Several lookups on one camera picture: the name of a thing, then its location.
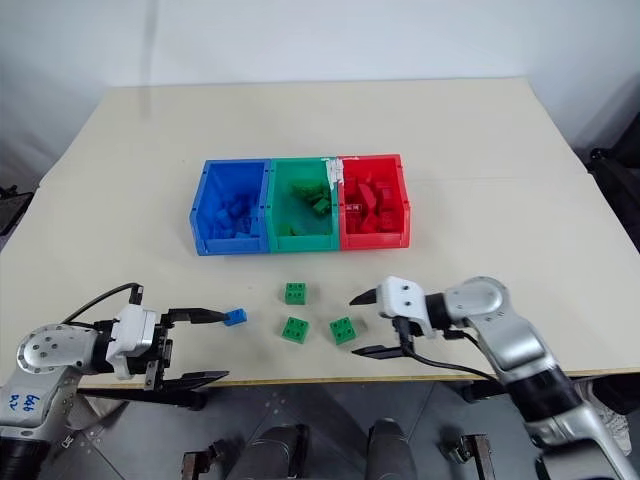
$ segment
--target white table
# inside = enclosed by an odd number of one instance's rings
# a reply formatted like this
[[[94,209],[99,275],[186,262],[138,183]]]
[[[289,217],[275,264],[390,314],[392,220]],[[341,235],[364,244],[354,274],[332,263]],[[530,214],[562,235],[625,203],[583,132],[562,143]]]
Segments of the white table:
[[[206,159],[384,152],[405,165],[409,249],[196,255],[188,212]],[[433,291],[496,276],[569,373],[640,370],[640,255],[595,183],[525,81],[447,80],[111,90],[0,255],[0,383],[23,335],[127,281],[142,283],[145,305],[159,312],[249,314],[233,328],[177,326],[167,377],[228,369],[227,383],[456,378],[349,353],[395,342],[373,307],[347,306],[388,274]],[[287,281],[307,282],[308,305],[282,302]],[[111,318],[124,302],[112,298],[84,319]],[[311,322],[304,345],[280,338],[289,315]],[[359,337],[336,347],[328,322],[344,315]],[[465,342],[417,348],[489,368]]]

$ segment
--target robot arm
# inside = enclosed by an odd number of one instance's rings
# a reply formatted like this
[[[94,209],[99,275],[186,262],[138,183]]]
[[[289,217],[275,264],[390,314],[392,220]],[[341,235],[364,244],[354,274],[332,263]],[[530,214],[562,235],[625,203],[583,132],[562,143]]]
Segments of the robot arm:
[[[541,478],[638,479],[540,334],[513,310],[500,282],[475,277],[425,296],[418,284],[388,277],[375,293],[369,291],[352,304],[374,301],[381,316],[393,319],[403,355],[415,358],[413,335],[433,338],[435,330],[446,334],[452,327],[475,330],[478,348],[522,414],[532,442],[543,451],[537,465],[546,475]],[[376,354],[380,348],[374,347],[372,356],[385,358]],[[371,355],[367,348],[354,353]]]
[[[227,319],[224,313],[187,308],[171,309],[158,321],[156,312],[141,305],[142,287],[128,285],[132,286],[129,304],[113,320],[46,325],[20,342],[17,368],[0,390],[0,480],[38,477],[51,443],[64,435],[82,376],[114,372],[126,380],[144,374],[145,390],[162,391],[175,382],[163,382],[171,360],[168,330],[174,322]],[[226,374],[201,372],[204,380],[195,386]]]

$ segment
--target plastic storage bin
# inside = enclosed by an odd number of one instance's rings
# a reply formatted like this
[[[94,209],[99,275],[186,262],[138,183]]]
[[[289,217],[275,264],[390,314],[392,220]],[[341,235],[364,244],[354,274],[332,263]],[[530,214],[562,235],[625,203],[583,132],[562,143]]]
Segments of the plastic storage bin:
[[[340,249],[408,247],[410,205],[400,155],[338,158]]]
[[[189,215],[198,255],[268,253],[268,159],[208,160]]]
[[[267,231],[272,252],[338,250],[338,195],[325,158],[271,160]]]

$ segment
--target floor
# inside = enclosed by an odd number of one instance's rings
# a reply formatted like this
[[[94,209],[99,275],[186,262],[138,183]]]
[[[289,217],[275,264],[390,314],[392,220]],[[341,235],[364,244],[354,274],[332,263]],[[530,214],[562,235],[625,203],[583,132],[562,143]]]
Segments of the floor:
[[[421,479],[478,478],[472,463],[455,465],[439,452],[441,435],[452,431],[489,436],[497,479],[513,478],[514,471],[521,480],[537,478],[537,451],[506,396],[467,404],[449,384],[431,382],[216,388],[199,412],[130,403],[79,434],[67,450],[54,451],[41,478],[173,480],[180,478],[186,451],[218,439],[241,444],[271,426],[305,423],[312,435],[309,476],[362,479],[367,431],[381,417],[394,418],[410,438]],[[630,423],[639,468],[640,415]],[[214,469],[200,478],[221,473]]]

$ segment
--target blue lego brick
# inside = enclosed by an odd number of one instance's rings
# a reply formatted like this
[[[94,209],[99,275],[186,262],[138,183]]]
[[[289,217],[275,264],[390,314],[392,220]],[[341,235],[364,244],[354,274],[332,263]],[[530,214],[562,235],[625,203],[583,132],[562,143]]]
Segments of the blue lego brick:
[[[227,320],[224,321],[224,324],[227,327],[232,325],[237,325],[238,323],[243,323],[247,321],[247,312],[242,308],[238,308],[237,310],[231,310],[227,312]]]
[[[270,159],[205,162],[189,214],[198,255],[270,251],[265,219],[270,166]]]

